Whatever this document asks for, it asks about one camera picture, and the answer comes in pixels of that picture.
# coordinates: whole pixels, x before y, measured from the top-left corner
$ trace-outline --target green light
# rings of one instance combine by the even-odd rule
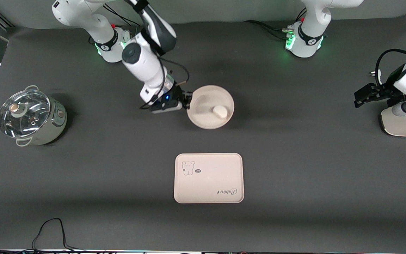
[[[97,48],[97,50],[98,50],[98,55],[100,55],[100,56],[101,56],[100,49],[98,48],[98,46],[97,46],[97,44],[96,44],[96,43],[95,43],[95,48]]]
[[[324,40],[324,36],[322,36],[322,38],[320,39],[319,45],[317,46],[317,49],[320,48],[320,46],[322,45],[322,41]]]
[[[295,35],[292,35],[291,38],[288,39],[290,42],[286,43],[286,48],[291,49],[295,42]]]

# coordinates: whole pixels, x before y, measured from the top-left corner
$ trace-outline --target pot handle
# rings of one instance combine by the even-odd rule
[[[27,88],[25,88],[24,90],[29,90],[29,89],[38,90],[38,86],[37,85],[30,85]]]
[[[27,146],[31,143],[32,141],[32,137],[28,137],[28,138],[17,138],[16,144],[17,146],[23,147],[23,146]]]

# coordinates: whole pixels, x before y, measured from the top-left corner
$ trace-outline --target gray wall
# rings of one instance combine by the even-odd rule
[[[51,5],[54,0],[0,0],[0,12],[16,26],[36,29],[63,28],[56,21]],[[172,24],[247,19],[261,21],[294,19],[304,7],[299,0],[150,0],[155,10]],[[140,22],[137,14],[123,1],[109,5],[120,15]],[[98,13],[114,24],[123,24],[101,8]],[[406,0],[364,0],[353,9],[333,9],[334,19],[390,18],[406,14]]]

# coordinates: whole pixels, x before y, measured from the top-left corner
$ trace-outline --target table surface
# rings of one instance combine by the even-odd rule
[[[45,146],[19,148],[0,132],[0,248],[30,246],[60,217],[68,243],[85,249],[406,253],[406,138],[381,131],[385,102],[353,103],[380,53],[406,50],[406,16],[332,21],[310,59],[255,24],[174,28],[166,57],[189,68],[185,88],[215,84],[235,100],[220,129],[199,129],[184,110],[138,110],[142,83],[103,61],[82,29],[10,31],[0,106],[38,85],[69,122]],[[405,59],[386,56],[384,74]],[[224,152],[243,157],[245,199],[175,202],[175,157]],[[62,249],[58,224],[37,246]]]

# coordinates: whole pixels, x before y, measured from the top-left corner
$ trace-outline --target bear drawing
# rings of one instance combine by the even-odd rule
[[[192,175],[195,161],[183,161],[182,163],[184,175]]]

